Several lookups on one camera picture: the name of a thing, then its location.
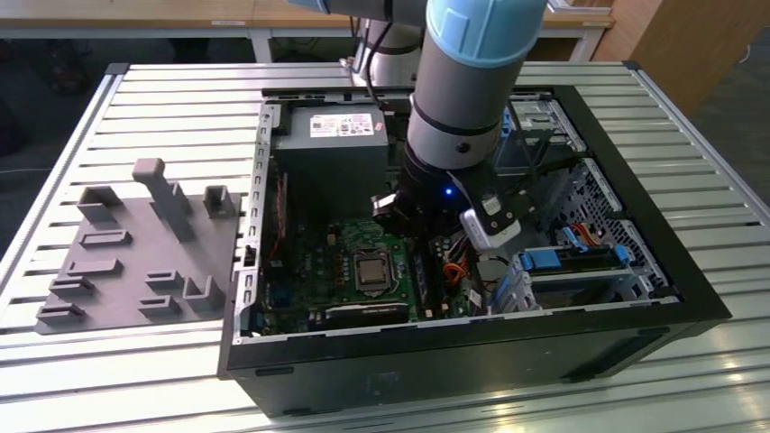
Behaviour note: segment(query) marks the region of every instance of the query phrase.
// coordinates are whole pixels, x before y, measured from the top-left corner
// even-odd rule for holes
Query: wooden cabinet
[[[615,0],[593,60],[635,60],[691,114],[770,24],[768,0]]]

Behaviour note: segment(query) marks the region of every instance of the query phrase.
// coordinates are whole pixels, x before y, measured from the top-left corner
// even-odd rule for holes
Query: power supply label
[[[314,115],[310,138],[373,135],[372,115]]]

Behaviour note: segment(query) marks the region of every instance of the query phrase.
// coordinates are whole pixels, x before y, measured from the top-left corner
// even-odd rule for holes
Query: white sticker
[[[500,200],[496,199],[496,196],[491,196],[486,200],[481,202],[482,210],[485,210],[485,215],[496,214],[503,205],[500,205]]]
[[[310,118],[310,138],[373,135],[372,115],[314,115]]]
[[[245,25],[245,21],[212,21],[212,25]]]
[[[481,307],[481,295],[478,294],[478,292],[476,290],[470,290],[468,292],[468,299],[470,300],[470,302],[473,304],[476,304],[476,307]]]

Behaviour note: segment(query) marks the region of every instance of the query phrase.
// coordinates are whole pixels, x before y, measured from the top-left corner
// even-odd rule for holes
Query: motherboard
[[[286,278],[266,288],[269,333],[417,320],[405,242],[372,220],[298,226],[286,256]]]

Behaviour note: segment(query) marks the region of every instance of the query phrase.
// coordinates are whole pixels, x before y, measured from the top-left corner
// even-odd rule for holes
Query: green circuit board
[[[389,285],[381,293],[357,286],[356,258],[362,254],[385,257]],[[372,220],[298,227],[288,262],[290,278],[273,285],[268,295],[274,333],[305,332],[308,315],[340,305],[404,303],[409,321],[417,320],[405,243]]]

